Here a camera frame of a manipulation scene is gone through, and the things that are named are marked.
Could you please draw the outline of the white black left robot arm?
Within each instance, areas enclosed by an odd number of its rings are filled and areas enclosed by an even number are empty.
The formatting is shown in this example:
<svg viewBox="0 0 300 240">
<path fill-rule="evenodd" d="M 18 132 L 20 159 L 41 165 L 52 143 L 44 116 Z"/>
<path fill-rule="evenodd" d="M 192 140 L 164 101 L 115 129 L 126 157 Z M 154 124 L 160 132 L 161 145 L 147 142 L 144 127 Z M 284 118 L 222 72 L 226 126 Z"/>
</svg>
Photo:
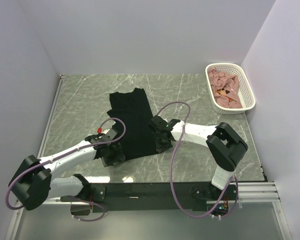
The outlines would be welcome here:
<svg viewBox="0 0 300 240">
<path fill-rule="evenodd" d="M 61 174 L 72 167 L 105 157 L 107 150 L 124 136 L 114 128 L 90 135 L 75 146 L 50 156 L 26 157 L 8 184 L 22 206 L 30 211 L 45 200 L 70 196 L 78 201 L 90 201 L 94 191 L 91 183 L 81 174 L 62 178 Z"/>
</svg>

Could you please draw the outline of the black t shirt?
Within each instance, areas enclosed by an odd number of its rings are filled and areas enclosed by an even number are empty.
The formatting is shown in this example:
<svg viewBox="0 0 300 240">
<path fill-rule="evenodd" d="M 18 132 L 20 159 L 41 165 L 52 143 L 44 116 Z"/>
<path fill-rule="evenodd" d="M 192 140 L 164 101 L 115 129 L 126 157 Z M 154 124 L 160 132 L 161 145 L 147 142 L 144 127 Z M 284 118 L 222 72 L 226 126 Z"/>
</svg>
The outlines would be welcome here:
<svg viewBox="0 0 300 240">
<path fill-rule="evenodd" d="M 114 92 L 109 95 L 109 101 L 108 116 L 122 120 L 126 127 L 120 139 L 125 159 L 156 155 L 155 137 L 149 127 L 153 114 L 145 90 L 135 88 L 128 93 Z"/>
</svg>

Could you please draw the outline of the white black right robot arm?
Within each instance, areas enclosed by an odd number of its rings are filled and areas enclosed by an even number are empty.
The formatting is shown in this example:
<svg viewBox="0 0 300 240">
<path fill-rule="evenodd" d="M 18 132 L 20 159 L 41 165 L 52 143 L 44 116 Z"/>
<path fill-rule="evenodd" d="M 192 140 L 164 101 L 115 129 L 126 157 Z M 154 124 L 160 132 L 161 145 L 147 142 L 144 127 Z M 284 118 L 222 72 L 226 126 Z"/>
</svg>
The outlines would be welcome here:
<svg viewBox="0 0 300 240">
<path fill-rule="evenodd" d="M 208 126 L 186 123 L 179 119 L 167 122 L 156 115 L 150 120 L 149 127 L 154 133 L 158 153 L 167 151 L 172 147 L 172 142 L 179 139 L 207 147 L 217 164 L 209 193 L 216 200 L 227 194 L 226 184 L 248 151 L 246 142 L 228 123 Z"/>
</svg>

